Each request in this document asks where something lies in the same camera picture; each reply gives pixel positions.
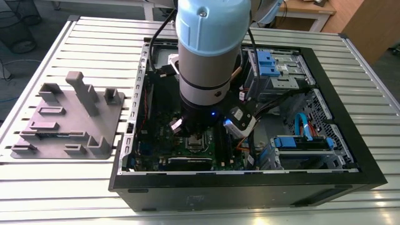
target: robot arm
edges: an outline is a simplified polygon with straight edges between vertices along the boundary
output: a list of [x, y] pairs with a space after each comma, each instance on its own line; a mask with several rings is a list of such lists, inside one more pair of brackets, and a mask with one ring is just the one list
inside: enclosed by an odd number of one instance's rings
[[[151, 0], [171, 6], [176, 1]], [[180, 76], [180, 119], [169, 126], [177, 136], [201, 134], [223, 119], [236, 138], [249, 135], [256, 119], [229, 94], [241, 42], [260, 6], [273, 12], [283, 0], [179, 0], [176, 33]]]
[[[144, 0], [168, 8], [175, 8], [177, 0]], [[251, 0], [252, 19], [260, 23], [271, 23], [277, 14], [283, 0]]]

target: aluminum table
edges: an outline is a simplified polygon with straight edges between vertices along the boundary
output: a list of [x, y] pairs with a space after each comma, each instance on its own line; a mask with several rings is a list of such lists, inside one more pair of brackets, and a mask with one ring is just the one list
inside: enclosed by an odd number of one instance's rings
[[[253, 29], [259, 44], [311, 47], [319, 57], [388, 184], [345, 195], [319, 207], [191, 212], [133, 212], [108, 191], [113, 156], [107, 160], [13, 159], [11, 146], [28, 123], [44, 82], [61, 89], [68, 71], [85, 75], [96, 90], [125, 93], [117, 132], [125, 128], [143, 38], [160, 22], [71, 17], [0, 128], [0, 223], [51, 224], [399, 224], [400, 107], [351, 41], [339, 35]], [[160, 38], [176, 38], [171, 26]], [[113, 143], [120, 139], [117, 133]]]

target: floor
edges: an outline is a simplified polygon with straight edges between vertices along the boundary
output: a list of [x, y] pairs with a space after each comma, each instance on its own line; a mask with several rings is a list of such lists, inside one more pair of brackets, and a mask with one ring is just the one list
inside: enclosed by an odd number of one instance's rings
[[[36, 0], [35, 2], [43, 18], [43, 22], [39, 25], [29, 27], [37, 41], [37, 48], [25, 54], [12, 54], [3, 43], [0, 43], [0, 59], [4, 63], [21, 59], [41, 60], [69, 15], [144, 19], [144, 12], [140, 7], [63, 2], [61, 10], [55, 11], [49, 1]], [[4, 1], [0, 1], [0, 11], [8, 10], [9, 8]], [[155, 20], [164, 20], [157, 9], [155, 10]], [[15, 104], [15, 100], [7, 102], [4, 100], [12, 99], [21, 94], [37, 66], [39, 63], [33, 61], [16, 62], [5, 66], [13, 74], [13, 79], [11, 82], [0, 79], [0, 120], [5, 119]], [[391, 52], [387, 52], [373, 65], [373, 69], [393, 96], [400, 101], [400, 56], [393, 56]]]

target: wooden desk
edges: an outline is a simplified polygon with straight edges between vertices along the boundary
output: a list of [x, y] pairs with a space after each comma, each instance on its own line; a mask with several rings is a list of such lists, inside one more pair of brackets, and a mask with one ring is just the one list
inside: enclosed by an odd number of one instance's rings
[[144, 0], [47, 0], [52, 2], [55, 10], [60, 10], [60, 2], [77, 2], [77, 3], [92, 3], [119, 6], [140, 6], [144, 10], [145, 20], [153, 21], [153, 8], [161, 8], [163, 5], [157, 5]]
[[[336, 10], [329, 2], [325, 3], [324, 7], [319, 7], [313, 4], [313, 1], [289, 0], [288, 4], [288, 15], [287, 17], [313, 19], [313, 24], [309, 31], [320, 32], [329, 16], [336, 13]], [[283, 16], [285, 11], [284, 4], [280, 6], [280, 12], [277, 16]]]

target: black wastebasket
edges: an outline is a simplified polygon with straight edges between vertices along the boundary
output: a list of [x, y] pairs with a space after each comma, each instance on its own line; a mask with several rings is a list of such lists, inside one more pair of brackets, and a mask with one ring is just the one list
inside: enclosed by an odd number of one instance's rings
[[11, 11], [0, 12], [0, 40], [13, 53], [27, 53], [36, 47], [27, 24]]
[[31, 26], [41, 22], [41, 16], [33, 0], [4, 0], [11, 10], [20, 19]]

